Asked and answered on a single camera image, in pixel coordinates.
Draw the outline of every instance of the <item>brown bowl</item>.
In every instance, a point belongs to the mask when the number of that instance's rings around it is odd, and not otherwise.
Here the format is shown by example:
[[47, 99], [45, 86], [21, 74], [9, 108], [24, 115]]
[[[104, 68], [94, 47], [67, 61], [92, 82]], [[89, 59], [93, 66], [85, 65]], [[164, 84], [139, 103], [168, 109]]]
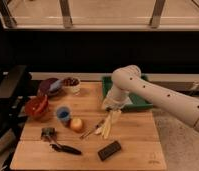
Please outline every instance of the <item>brown bowl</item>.
[[48, 97], [47, 95], [44, 95], [44, 96], [37, 96], [29, 100], [25, 104], [24, 111], [28, 116], [34, 119], [39, 119], [45, 115], [47, 108], [48, 108]]

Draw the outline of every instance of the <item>dark background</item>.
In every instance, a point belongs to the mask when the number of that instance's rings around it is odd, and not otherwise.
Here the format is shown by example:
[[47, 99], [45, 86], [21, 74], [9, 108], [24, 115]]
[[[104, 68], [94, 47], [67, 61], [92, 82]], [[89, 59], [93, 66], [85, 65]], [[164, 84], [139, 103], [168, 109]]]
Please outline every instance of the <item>dark background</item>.
[[199, 32], [5, 31], [0, 66], [29, 71], [112, 72], [130, 64], [148, 73], [199, 73]]

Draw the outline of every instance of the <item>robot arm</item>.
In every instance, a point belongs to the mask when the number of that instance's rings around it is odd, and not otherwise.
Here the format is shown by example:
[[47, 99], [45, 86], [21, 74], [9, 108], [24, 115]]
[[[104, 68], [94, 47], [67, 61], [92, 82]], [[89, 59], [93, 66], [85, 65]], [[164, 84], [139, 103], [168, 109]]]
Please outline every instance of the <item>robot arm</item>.
[[199, 99], [149, 83], [140, 76], [141, 71], [135, 65], [115, 70], [112, 74], [113, 86], [103, 102], [103, 108], [122, 108], [129, 92], [133, 92], [199, 132]]

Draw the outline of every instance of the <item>bowl of nuts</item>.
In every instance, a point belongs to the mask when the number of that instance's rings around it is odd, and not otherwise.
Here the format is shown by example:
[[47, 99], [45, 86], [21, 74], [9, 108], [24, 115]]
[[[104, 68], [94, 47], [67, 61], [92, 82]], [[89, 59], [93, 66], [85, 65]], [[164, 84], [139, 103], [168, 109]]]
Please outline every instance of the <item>bowl of nuts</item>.
[[67, 77], [63, 80], [63, 90], [66, 93], [78, 93], [80, 91], [80, 80], [74, 77]]

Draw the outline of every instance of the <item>dark chocolate bar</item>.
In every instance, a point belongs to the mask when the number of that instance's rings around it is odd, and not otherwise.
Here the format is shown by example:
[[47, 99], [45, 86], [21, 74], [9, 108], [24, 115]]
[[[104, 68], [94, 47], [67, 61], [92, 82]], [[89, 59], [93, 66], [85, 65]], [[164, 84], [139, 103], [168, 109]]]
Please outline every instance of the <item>dark chocolate bar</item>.
[[121, 146], [118, 141], [114, 141], [113, 143], [107, 145], [100, 151], [98, 151], [98, 155], [102, 161], [110, 157], [112, 154], [116, 153], [117, 151], [121, 150]]

